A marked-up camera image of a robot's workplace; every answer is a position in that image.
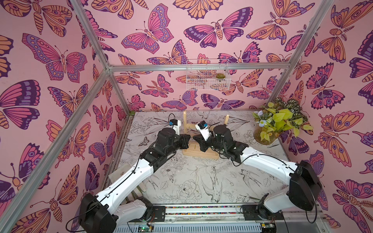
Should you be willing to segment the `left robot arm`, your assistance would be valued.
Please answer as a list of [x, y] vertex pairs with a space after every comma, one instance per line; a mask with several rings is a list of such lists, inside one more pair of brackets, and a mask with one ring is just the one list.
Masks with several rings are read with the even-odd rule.
[[173, 128], [158, 132], [157, 139], [144, 150], [137, 162], [109, 187], [81, 201], [78, 223], [86, 233], [112, 233], [132, 220], [151, 218], [153, 205], [146, 198], [122, 202], [145, 179], [162, 167], [179, 150], [188, 149], [191, 136], [179, 135]]

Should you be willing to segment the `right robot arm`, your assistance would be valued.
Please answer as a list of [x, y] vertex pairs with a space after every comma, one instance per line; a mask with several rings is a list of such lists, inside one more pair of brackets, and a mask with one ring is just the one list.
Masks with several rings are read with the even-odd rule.
[[205, 152], [212, 149], [234, 165], [247, 165], [266, 172], [287, 185], [287, 188], [274, 194], [266, 194], [257, 205], [257, 212], [263, 216], [284, 209], [297, 207], [304, 211], [317, 209], [317, 199], [322, 184], [312, 165], [306, 161], [295, 163], [264, 154], [255, 148], [232, 137], [225, 124], [211, 130], [204, 121], [196, 124], [198, 135], [193, 138]]

